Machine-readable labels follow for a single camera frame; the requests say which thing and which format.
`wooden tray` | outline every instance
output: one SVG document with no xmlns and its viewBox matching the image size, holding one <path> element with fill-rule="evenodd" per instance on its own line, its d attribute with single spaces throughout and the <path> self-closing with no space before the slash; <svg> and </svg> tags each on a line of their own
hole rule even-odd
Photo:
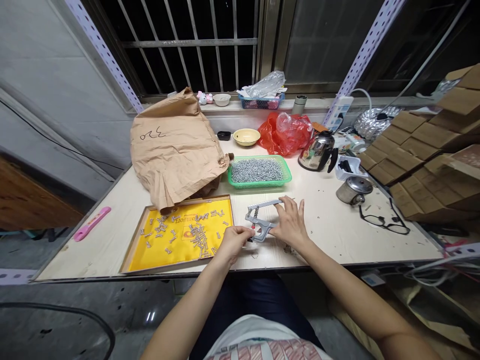
<svg viewBox="0 0 480 360">
<path fill-rule="evenodd" d="M 223 216 L 212 216 L 211 212 L 223 210 Z M 201 249 L 195 246 L 189 225 L 196 227 L 195 217 L 208 213 L 207 219 L 198 222 L 205 228 L 207 247 Z M 162 215 L 154 206 L 147 206 L 143 210 L 135 233 L 130 241 L 122 266 L 121 274 L 131 274 L 145 270 L 162 268 L 168 265 L 186 263 L 199 259 L 210 258 L 215 255 L 219 248 L 225 229 L 233 225 L 232 205 L 230 195 L 204 197 L 180 202 L 174 211 L 163 221 L 167 225 L 165 231 L 157 232 L 159 226 L 157 219 Z"/>
</svg>

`white tabletop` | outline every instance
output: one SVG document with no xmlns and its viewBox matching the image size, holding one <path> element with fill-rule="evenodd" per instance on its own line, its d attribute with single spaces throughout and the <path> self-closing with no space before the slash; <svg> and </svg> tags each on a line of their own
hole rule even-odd
<svg viewBox="0 0 480 360">
<path fill-rule="evenodd" d="M 220 141 L 220 144 L 225 153 L 234 153 L 235 156 L 268 154 L 258 145 L 242 147 L 233 140 Z M 405 222 L 411 229 L 410 234 L 401 235 L 363 221 L 358 207 L 337 199 L 335 192 L 343 182 L 336 178 L 335 171 L 308 171 L 300 167 L 296 157 L 285 160 L 292 181 L 281 190 L 237 190 L 228 183 L 226 174 L 222 177 L 218 190 L 212 195 L 230 194 L 235 225 L 251 226 L 245 220 L 248 205 L 277 199 L 286 194 L 296 201 L 305 199 L 305 225 L 310 238 L 340 264 L 403 263 L 442 258 L 439 248 L 411 222 Z M 151 204 L 148 191 L 140 184 L 131 167 L 86 221 L 103 207 L 111 207 L 111 212 L 84 240 L 75 242 L 70 238 L 34 281 L 124 277 L 125 275 L 119 274 L 122 261 L 144 208 Z M 389 199 L 378 188 L 365 196 L 362 209 L 364 215 L 383 216 L 387 223 L 395 216 Z M 271 222 L 278 220 L 273 206 L 260 209 L 258 218 Z M 167 266 L 155 274 L 198 273 L 207 263 L 208 260 L 199 260 L 194 264 Z M 299 255 L 269 236 L 263 243 L 248 242 L 232 269 L 260 270 L 305 265 Z"/>
</svg>

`metal clamp tool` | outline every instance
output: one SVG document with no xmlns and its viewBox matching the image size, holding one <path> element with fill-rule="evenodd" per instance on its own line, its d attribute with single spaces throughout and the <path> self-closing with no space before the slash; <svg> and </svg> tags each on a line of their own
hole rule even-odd
<svg viewBox="0 0 480 360">
<path fill-rule="evenodd" d="M 261 220 L 257 218 L 257 215 L 259 214 L 259 209 L 269 206 L 269 205 L 275 205 L 275 204 L 280 204 L 283 203 L 282 200 L 271 200 L 271 201 L 265 201 L 261 202 L 255 205 L 250 205 L 248 207 L 248 212 L 245 215 L 245 220 L 248 220 L 253 224 L 252 228 L 255 227 L 255 225 L 260 225 L 261 233 L 259 235 L 252 236 L 249 241 L 256 241 L 259 243 L 263 243 L 265 241 L 265 238 L 267 237 L 270 229 L 274 228 L 277 226 L 277 224 L 271 223 L 266 220 Z"/>
</svg>

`dark pants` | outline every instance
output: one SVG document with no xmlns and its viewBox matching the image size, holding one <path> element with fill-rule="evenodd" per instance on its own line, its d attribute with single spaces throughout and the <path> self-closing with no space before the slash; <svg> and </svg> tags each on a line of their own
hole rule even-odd
<svg viewBox="0 0 480 360">
<path fill-rule="evenodd" d="M 190 353 L 190 360 L 202 360 L 225 329 L 247 314 L 285 325 L 300 338 L 323 349 L 309 321 L 302 315 L 285 284 L 276 274 L 253 279 L 231 274 L 223 282 Z"/>
</svg>

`black small box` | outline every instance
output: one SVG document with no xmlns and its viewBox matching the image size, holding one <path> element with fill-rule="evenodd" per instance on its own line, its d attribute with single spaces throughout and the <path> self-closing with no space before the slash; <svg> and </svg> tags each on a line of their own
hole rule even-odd
<svg viewBox="0 0 480 360">
<path fill-rule="evenodd" d="M 218 140 L 228 141 L 232 133 L 230 131 L 219 131 L 216 135 L 218 136 Z"/>
</svg>

